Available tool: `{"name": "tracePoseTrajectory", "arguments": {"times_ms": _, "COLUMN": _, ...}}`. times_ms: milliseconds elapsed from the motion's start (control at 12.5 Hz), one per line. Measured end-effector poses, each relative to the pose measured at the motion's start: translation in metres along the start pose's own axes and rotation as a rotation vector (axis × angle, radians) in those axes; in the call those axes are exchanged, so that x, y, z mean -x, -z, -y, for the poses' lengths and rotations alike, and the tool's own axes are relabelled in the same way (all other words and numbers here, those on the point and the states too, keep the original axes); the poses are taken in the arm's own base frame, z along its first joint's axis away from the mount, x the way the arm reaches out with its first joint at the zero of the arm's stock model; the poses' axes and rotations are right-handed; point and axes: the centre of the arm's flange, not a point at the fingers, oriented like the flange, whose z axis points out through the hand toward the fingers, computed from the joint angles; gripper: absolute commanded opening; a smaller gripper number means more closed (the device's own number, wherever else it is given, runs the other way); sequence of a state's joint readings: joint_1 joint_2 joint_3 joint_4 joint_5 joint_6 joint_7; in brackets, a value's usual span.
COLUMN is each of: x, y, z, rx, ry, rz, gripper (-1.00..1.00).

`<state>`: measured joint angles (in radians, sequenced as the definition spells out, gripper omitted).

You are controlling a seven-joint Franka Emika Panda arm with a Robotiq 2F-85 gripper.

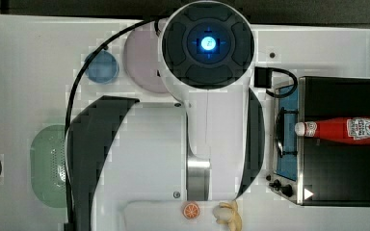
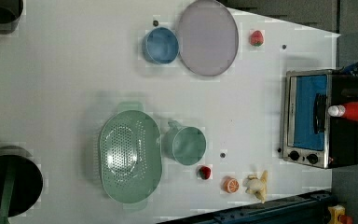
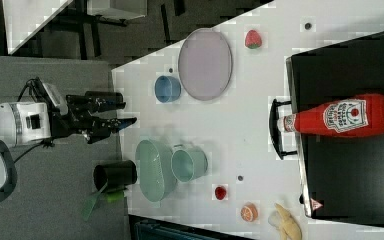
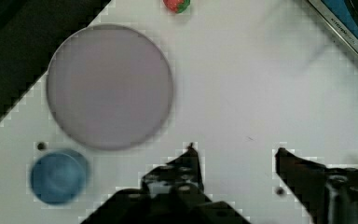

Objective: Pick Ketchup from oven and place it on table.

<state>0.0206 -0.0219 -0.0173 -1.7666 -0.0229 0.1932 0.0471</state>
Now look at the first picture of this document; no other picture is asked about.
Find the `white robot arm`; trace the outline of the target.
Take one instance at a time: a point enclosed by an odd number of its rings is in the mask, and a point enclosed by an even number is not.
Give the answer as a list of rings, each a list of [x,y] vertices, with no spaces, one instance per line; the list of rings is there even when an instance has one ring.
[[[106,95],[69,125],[71,231],[242,231],[238,198],[265,144],[250,23],[221,2],[187,4],[156,62],[168,102]]]

